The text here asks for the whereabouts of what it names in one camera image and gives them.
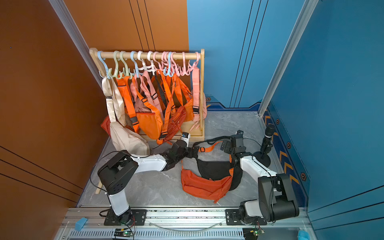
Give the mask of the dark orange sling bag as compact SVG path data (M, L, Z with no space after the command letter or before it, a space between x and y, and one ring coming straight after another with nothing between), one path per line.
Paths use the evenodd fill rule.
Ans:
M207 180L198 176L189 169L182 168L181 170L181 183L184 192L205 200L212 200L217 203L223 198L232 183L232 177L225 177L219 181Z
M160 86L165 91L162 100L165 101L164 123L157 144L170 141L175 134L182 132L182 124L194 118L193 96L187 85L177 76L165 76L157 71L161 76Z

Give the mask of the bright orange sling bag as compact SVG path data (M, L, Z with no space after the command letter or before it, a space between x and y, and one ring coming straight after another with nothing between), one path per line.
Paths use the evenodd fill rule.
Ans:
M135 102L130 90L132 79L129 77L123 77L117 80L118 90L125 104L125 113L129 116L130 123L136 133L143 131L148 138L157 140L160 137L164 123L163 109L160 113L156 108L148 104L141 94L138 94L139 98L148 107L153 109L154 113L136 113L134 107Z

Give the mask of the blue foam block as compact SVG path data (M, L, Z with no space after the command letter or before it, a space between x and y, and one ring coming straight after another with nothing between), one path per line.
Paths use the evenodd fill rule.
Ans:
M87 223L88 219L87 218L81 218L80 220L78 220L76 223L75 223L75 230L76 231L81 231L83 229L83 227L85 226L85 224Z

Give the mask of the green plastic hook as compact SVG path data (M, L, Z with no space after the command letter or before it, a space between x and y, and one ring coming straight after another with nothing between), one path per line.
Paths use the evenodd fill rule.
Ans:
M119 51L114 51L113 53L113 60L115 62L115 68L114 70L112 68L108 69L108 76L110 79L121 79L122 78L122 73L119 71L119 63L118 63L118 58L117 55L119 54Z

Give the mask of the blue plastic hook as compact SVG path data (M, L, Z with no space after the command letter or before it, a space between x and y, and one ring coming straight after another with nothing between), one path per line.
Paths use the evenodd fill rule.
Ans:
M107 66L107 64L105 62L105 59L102 58L101 54L102 54L102 51L98 51L97 52L98 59L102 63L102 65L104 66L104 69L105 69L105 72L106 72L106 77L108 79L110 79L111 77L109 75L109 68L108 68L108 66Z

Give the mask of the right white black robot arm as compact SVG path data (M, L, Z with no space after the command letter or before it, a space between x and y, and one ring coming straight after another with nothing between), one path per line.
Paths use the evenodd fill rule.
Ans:
M224 140L221 150L232 157L235 170L248 173L258 184L258 198L240 203L239 219L250 225L262 219L265 222L297 217L299 204L290 177L270 170L246 151L242 135Z

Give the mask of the black microphone stand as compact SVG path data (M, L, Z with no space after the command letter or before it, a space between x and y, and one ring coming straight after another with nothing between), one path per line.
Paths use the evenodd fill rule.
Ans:
M265 136L263 138L261 148L258 152L254 153L256 159L267 168L271 165L271 158L269 157L268 153L273 147L272 136L274 135L275 131L275 125L268 124L266 126Z

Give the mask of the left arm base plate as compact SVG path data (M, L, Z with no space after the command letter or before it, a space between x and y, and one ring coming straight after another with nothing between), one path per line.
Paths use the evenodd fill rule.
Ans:
M100 217L104 218L105 226L143 226L145 224L147 210L145 209L129 209L120 216L109 208L99 212Z

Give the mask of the pink sling bag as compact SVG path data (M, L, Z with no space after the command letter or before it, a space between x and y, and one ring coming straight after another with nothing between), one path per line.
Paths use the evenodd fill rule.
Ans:
M141 94L148 104L156 108L160 113L162 112L158 94L154 88L154 85L152 84L148 71L144 71L142 75L139 75L139 78L134 77L132 79L130 90L135 102L134 107L136 113L154 113L153 109L148 107L139 98L138 94Z

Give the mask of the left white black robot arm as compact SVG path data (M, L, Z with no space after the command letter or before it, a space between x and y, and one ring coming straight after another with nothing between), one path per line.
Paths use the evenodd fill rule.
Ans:
M184 158L197 157L198 151L199 147L190 148L188 141L177 140L169 150L156 155L139 156L126 150L118 152L98 170L115 216L119 217L130 210L125 188L134 174L168 171Z

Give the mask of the green circuit board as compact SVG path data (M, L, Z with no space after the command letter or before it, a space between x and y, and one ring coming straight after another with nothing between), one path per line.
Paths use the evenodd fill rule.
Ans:
M134 238L135 238L135 236L134 236L133 231L131 231L128 228L115 229L115 231L114 231L114 239L120 239L120 240L132 239L133 240Z

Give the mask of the wooden hanging rack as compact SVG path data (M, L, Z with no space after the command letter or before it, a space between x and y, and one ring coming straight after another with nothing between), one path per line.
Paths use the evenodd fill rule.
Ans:
M92 48L90 49L90 55L99 70L99 74L102 79L106 76L104 66L99 61L97 52L99 50ZM148 71L151 81L158 92L160 103L163 109L163 116L165 112L165 101L162 100L162 97L165 96L165 91L160 86L161 76L157 75L157 71L162 72L165 76L173 77L177 75L190 89L193 95L193 81L192 81L192 68L198 67L200 69L200 80L201 80L201 93L200 93L200 107L202 107L203 97L204 97L204 66L205 66L205 52L195 52L195 53L176 53L176 52L124 52L119 51L117 55L119 63L119 71L122 73L123 77L139 77L144 71ZM102 58L105 59L105 62L108 68L115 68L115 62L113 60L114 52L103 52ZM190 131L190 128L194 125L193 120L184 122L182 124L182 132L188 132L191 135L192 140L200 141L205 138L205 119L203 119L203 111L200 109L200 127ZM129 116L126 114L126 128L133 130L133 127L130 123ZM171 140L175 140L182 135L182 132L178 132L174 135ZM152 140L146 136L143 131L140 131L139 134L146 140Z

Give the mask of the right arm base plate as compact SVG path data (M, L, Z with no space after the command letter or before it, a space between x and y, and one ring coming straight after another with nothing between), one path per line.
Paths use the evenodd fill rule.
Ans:
M268 223L263 217L246 217L239 209L225 209L227 226L266 226Z

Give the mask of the wooden stick on floor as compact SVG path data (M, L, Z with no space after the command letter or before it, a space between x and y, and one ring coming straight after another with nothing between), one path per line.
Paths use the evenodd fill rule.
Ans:
M98 194L101 193L101 191L103 190L103 189L102 189L102 186L103 186L103 185L97 185L97 189L96 189L96 191L95 191L95 194L96 194L96 195L98 195Z

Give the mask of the beige sling bag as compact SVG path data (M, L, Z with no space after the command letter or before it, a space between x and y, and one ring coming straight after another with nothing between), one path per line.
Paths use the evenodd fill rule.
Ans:
M126 150L134 155L147 156L150 154L150 146L139 134L126 128L126 114L124 101L118 87L112 79L102 79L102 90L106 98L108 116L101 127L111 137L117 151Z

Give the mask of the teal cloth corner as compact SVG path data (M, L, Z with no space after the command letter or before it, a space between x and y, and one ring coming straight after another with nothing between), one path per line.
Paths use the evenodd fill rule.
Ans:
M308 232L300 230L298 231L298 240L310 240L311 236Z

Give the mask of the aluminium rail frame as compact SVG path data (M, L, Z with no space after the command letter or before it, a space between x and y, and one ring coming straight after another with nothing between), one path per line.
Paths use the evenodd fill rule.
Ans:
M297 217L268 223L266 226L227 226L225 209L234 207L137 207L147 210L143 226L105 226L99 212L107 206L68 209L56 240L120 240L114 239L115 229L128 228L134 240L297 240L303 230L315 240L316 234L304 210ZM88 221L81 231L75 223Z

